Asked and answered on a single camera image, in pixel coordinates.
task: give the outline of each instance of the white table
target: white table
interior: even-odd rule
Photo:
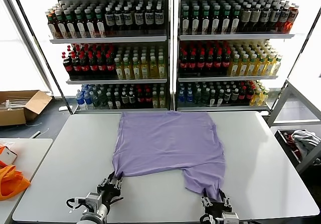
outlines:
[[[319,209],[257,112],[209,113],[225,146],[223,191],[242,220],[312,216]],[[65,202],[96,191],[113,171],[111,158],[120,114],[73,115],[13,214],[25,222],[80,220]],[[198,222],[200,196],[184,188],[181,170],[124,178],[124,200],[112,205],[109,223]]]
[[[15,143],[10,148],[18,155],[14,165],[16,165],[17,170],[22,171],[22,174],[28,180],[32,180],[52,144],[52,139],[0,139],[0,142]],[[0,201],[0,223],[9,223],[11,221],[11,215],[22,195],[23,192],[10,199]]]

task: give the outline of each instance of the bottle label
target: bottle label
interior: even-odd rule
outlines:
[[[125,21],[125,25],[130,26],[133,24],[132,22],[132,16],[131,13],[124,13],[124,21]]]
[[[222,104],[222,102],[223,102],[223,99],[222,99],[222,98],[219,98],[219,99],[217,100],[217,106],[220,106],[220,105]]]
[[[135,13],[135,22],[136,25],[143,25],[144,24],[144,19],[142,13]]]
[[[269,18],[270,18],[270,14],[271,14],[271,11],[262,11],[261,12],[261,15],[260,15],[260,22],[268,22]]]
[[[164,78],[164,76],[165,76],[165,68],[162,67],[162,66],[160,66],[160,67],[158,68],[158,70],[159,70],[159,77],[160,77],[160,78]]]
[[[199,28],[199,20],[195,19],[193,20],[193,24],[192,24],[192,35],[197,34],[198,28]]]
[[[81,70],[82,70],[83,72],[87,72],[87,71],[89,71],[89,69],[90,69],[90,67],[89,67],[88,65],[86,65],[86,66],[81,66]]]
[[[99,71],[106,71],[105,65],[98,66],[98,68],[99,68]]]
[[[61,32],[62,37],[63,37],[63,38],[68,38],[68,33],[67,33],[66,28],[65,28],[65,25],[62,24],[62,23],[59,23],[59,24],[58,24],[58,27],[59,27],[59,30],[60,30],[60,32]]]
[[[229,67],[230,66],[230,62],[222,62],[223,67]]]
[[[206,66],[207,68],[211,68],[211,67],[213,67],[213,63],[212,63],[212,62],[207,62],[207,63],[205,64],[205,66]]]
[[[212,99],[210,100],[210,107],[213,107],[213,106],[214,106],[214,103],[215,103],[215,99],[212,98]]]
[[[156,23],[156,25],[164,24],[164,13],[163,12],[161,12],[161,13],[155,12],[155,23]]]
[[[187,20],[187,19],[184,19],[183,20],[183,26],[182,26],[182,29],[183,29],[183,32],[182,32],[182,34],[183,35],[187,35],[188,34],[188,31],[189,31],[189,20]]]
[[[221,62],[214,62],[213,66],[219,68],[221,67]]]
[[[95,37],[94,24],[92,24],[91,22],[87,22],[87,26],[88,26],[88,30],[89,30],[90,36],[91,37]]]
[[[270,22],[277,22],[280,17],[281,12],[272,11],[270,16]]]
[[[235,76],[237,67],[238,67],[237,65],[234,65],[234,66],[232,67],[231,77],[234,77],[234,76]]]
[[[281,11],[279,22],[286,22],[287,18],[289,17],[289,11]]]
[[[165,100],[160,100],[159,104],[161,108],[165,108]]]
[[[234,19],[232,22],[231,33],[234,34],[237,31],[237,27],[239,25],[239,19]]]
[[[243,11],[241,22],[249,22],[252,12]]]
[[[204,67],[204,62],[198,62],[197,63],[198,68],[203,68]]]
[[[260,15],[261,15],[261,11],[259,12],[252,11],[250,22],[254,22],[254,23],[258,22],[260,19]]]
[[[252,76],[253,70],[254,70],[254,65],[250,65],[249,69],[247,70],[246,76]]]
[[[245,70],[246,70],[247,65],[242,65],[241,70],[240,70],[240,76],[244,76]]]
[[[113,65],[107,65],[108,71],[113,71],[113,70],[115,70],[115,68],[116,68],[115,64],[113,64]]]
[[[120,109],[120,101],[116,101],[115,103],[116,103],[117,109]]]
[[[54,38],[57,38],[57,31],[53,24],[48,24],[48,27],[50,29],[50,32]]]
[[[118,79],[123,80],[123,75],[122,75],[122,71],[121,68],[116,69],[117,75],[118,75]]]
[[[114,18],[114,14],[105,14],[105,19],[106,19],[106,23],[107,26],[112,27],[115,26],[115,18]]]
[[[207,33],[207,29],[209,27],[210,20],[204,19],[202,24],[202,35],[205,35]]]
[[[145,13],[145,20],[147,25],[154,24],[154,13]]]
[[[77,26],[78,26],[81,38],[86,38],[86,32],[85,32],[84,24],[78,22]]]
[[[148,79],[148,71],[147,71],[147,68],[141,68],[141,72],[142,72],[142,78],[143,78],[143,79]]]
[[[158,108],[158,101],[157,100],[153,100],[152,101],[152,107],[153,108]]]
[[[69,32],[70,32],[70,35],[72,38],[77,38],[77,35],[76,35],[76,30],[74,28],[74,25],[72,23],[67,23],[67,27],[69,29]]]
[[[116,22],[116,25],[118,26],[124,25],[124,16],[122,13],[115,14],[115,22]]]
[[[125,78],[127,80],[130,80],[130,70],[129,70],[129,68],[125,68]]]
[[[229,27],[230,19],[224,19],[222,24],[222,34],[227,32],[227,28]]]
[[[90,69],[92,71],[98,71],[98,66],[97,65],[92,65],[92,66],[90,66]]]
[[[287,21],[288,22],[294,22],[294,20],[295,20],[295,18],[296,18],[298,13],[299,13],[299,11],[291,11]]]
[[[109,107],[109,109],[114,109],[114,105],[112,104],[111,101],[108,101],[108,107]]]
[[[265,64],[259,65],[259,68],[257,69],[257,76],[261,76],[264,66]]]
[[[212,22],[212,34],[215,34],[217,32],[217,27],[219,26],[219,19],[214,19]]]
[[[138,67],[134,68],[134,75],[135,75],[135,79],[139,79],[139,68]]]
[[[98,26],[98,30],[99,30],[100,36],[101,37],[106,37],[104,24],[102,22],[97,22],[97,26]]]

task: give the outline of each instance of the cardboard flap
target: cardboard flap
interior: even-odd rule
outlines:
[[[52,98],[44,92],[38,91],[26,104],[25,108],[30,111],[40,114],[41,111],[47,106]]]

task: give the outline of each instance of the gray floor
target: gray floor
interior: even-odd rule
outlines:
[[[68,111],[58,111],[58,108],[64,106],[62,100],[52,100],[44,111],[32,122],[22,126],[0,127],[0,138],[29,138],[35,132],[40,131],[39,138],[50,138],[55,140],[66,120],[68,119]],[[295,97],[289,98],[285,104],[277,120],[304,120],[315,119],[315,116]],[[321,136],[321,125],[311,126],[287,126],[287,127],[272,127],[273,133],[278,129],[307,129]],[[279,220],[260,221],[264,224],[280,223]],[[304,224],[304,223],[321,223],[321,216],[310,218],[297,218],[283,220],[282,223],[288,224]]]

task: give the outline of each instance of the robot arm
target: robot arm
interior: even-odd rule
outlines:
[[[76,197],[67,200],[66,204],[71,208],[70,212],[81,206],[86,207],[86,210],[82,213],[83,216],[78,222],[79,224],[107,224],[110,206],[123,199],[123,197],[119,197],[122,173],[118,177],[114,175],[115,172],[111,173],[107,179],[103,179],[97,186],[97,193],[90,192],[86,197]]]

